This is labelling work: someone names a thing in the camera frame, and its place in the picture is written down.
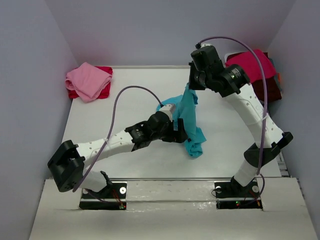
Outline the turquoise t shirt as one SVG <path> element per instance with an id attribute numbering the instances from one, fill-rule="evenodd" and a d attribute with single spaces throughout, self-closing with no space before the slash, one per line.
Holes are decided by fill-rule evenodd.
<path id="1" fill-rule="evenodd" d="M 172 114 L 173 129 L 177 132 L 179 127 L 184 128 L 178 141 L 184 144 L 190 157 L 200 157 L 203 154 L 202 143 L 206 141 L 206 137 L 202 129 L 197 126 L 196 105 L 198 104 L 198 96 L 196 91 L 190 89 L 189 84 L 187 84 L 183 94 L 168 98 L 161 104 L 175 105 Z"/>

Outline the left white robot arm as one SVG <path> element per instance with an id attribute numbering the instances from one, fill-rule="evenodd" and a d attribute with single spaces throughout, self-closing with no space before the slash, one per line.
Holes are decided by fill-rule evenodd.
<path id="1" fill-rule="evenodd" d="M 93 165 L 106 158 L 146 148 L 152 141 L 183 143 L 188 136 L 182 118 L 172 120 L 167 113 L 157 111 L 148 120 L 92 142 L 64 141 L 50 158 L 47 166 L 59 192 L 75 191 L 102 194 L 112 186 L 104 171 L 93 171 Z"/>

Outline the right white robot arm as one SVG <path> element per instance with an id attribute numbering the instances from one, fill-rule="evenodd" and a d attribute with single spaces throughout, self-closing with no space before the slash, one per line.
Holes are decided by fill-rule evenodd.
<path id="1" fill-rule="evenodd" d="M 265 112 L 254 92 L 249 77 L 237 64 L 224 67 L 216 48 L 198 44 L 191 53 L 189 87 L 210 89 L 228 102 L 241 117 L 254 139 L 244 152 L 244 161 L 227 184 L 225 191 L 238 194 L 245 190 L 259 169 L 275 159 L 292 140 Z"/>

